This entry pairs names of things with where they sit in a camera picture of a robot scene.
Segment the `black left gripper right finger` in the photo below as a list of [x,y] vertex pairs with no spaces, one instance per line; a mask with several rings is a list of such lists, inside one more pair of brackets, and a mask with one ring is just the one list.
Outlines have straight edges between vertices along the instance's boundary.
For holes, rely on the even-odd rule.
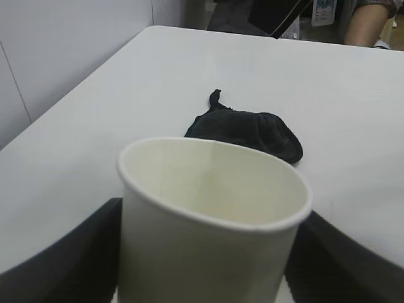
[[316,212],[299,226],[285,279],[295,302],[403,302],[403,268]]

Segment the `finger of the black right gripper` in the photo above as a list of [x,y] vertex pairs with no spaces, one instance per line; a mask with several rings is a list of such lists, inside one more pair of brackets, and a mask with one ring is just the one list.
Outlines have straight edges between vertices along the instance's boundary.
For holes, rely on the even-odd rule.
[[255,0],[248,22],[272,38],[280,38],[311,0]]

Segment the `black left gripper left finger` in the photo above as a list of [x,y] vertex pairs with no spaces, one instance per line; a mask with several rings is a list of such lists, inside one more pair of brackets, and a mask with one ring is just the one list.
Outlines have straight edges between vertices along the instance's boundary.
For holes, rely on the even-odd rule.
[[122,200],[112,198],[62,239],[1,274],[1,302],[111,302]]

